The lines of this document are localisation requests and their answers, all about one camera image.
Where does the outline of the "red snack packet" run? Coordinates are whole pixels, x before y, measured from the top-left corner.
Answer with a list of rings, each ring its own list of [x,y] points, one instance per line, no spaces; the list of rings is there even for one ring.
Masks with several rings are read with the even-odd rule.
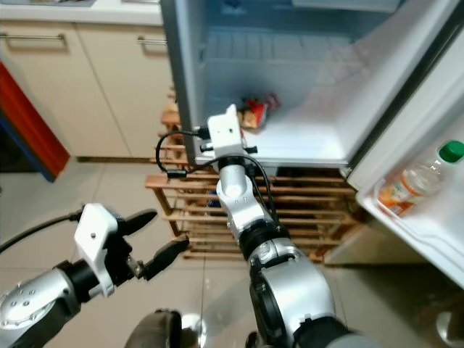
[[[281,106],[275,93],[263,97],[243,97],[236,106],[239,125],[246,130],[261,129],[268,122],[271,112]]]

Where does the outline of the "white fridge door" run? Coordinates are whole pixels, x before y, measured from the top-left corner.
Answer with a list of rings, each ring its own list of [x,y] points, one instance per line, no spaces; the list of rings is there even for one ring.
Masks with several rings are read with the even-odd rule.
[[[447,21],[452,34],[431,55],[420,86],[349,177],[357,201],[392,235],[464,289],[464,160],[452,168],[445,189],[403,215],[378,202],[388,177],[428,150],[450,140],[464,142],[464,4]]]

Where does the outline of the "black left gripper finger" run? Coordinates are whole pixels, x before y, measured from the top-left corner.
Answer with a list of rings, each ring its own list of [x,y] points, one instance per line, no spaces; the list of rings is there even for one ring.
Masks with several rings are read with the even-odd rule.
[[[146,209],[133,213],[127,217],[118,218],[118,234],[120,236],[130,236],[145,228],[158,216],[156,209]]]
[[[182,255],[190,245],[188,236],[179,236],[173,241],[164,245],[154,257],[148,261],[143,267],[143,279],[151,281],[160,272],[169,268],[178,256]]]

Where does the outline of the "grey robot left foot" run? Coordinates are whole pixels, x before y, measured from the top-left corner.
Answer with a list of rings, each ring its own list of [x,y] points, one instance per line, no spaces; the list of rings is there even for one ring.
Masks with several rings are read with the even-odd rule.
[[[128,337],[125,348],[181,348],[181,315],[159,309],[140,321]]]

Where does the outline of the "wooden slatted crate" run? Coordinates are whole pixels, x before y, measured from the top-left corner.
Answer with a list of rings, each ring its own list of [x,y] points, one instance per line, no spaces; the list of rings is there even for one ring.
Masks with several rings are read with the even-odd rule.
[[[256,191],[274,196],[276,210],[269,215],[279,219],[313,262],[324,261],[367,219],[352,196],[355,190],[334,168],[268,167],[266,171],[271,175],[270,188],[258,169],[246,163],[246,172],[257,175]],[[218,169],[211,166],[180,178],[155,173],[145,181],[173,235],[189,237],[186,258],[232,260],[239,254],[216,190],[219,180]]]

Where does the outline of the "cream kitchen cabinet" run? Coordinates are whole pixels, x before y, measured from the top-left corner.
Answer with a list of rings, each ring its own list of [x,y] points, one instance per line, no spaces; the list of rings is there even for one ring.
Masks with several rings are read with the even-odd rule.
[[[0,6],[0,32],[56,42],[0,39],[2,61],[44,122],[76,158],[148,162],[169,105],[169,47],[160,0],[32,0]]]

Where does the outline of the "dark grey fridge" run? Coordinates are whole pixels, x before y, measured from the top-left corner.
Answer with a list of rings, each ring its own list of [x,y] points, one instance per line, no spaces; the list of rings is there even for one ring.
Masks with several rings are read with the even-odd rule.
[[[160,0],[182,129],[272,102],[266,166],[349,168],[464,26],[464,0]]]

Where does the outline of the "orange label drink bottle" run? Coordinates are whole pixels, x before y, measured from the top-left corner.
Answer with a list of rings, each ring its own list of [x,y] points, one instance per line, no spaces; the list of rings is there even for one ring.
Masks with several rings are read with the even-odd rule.
[[[378,190],[378,203],[385,211],[404,215],[444,189],[450,182],[454,166],[461,160],[464,160],[464,142],[448,140],[429,149],[385,180]]]

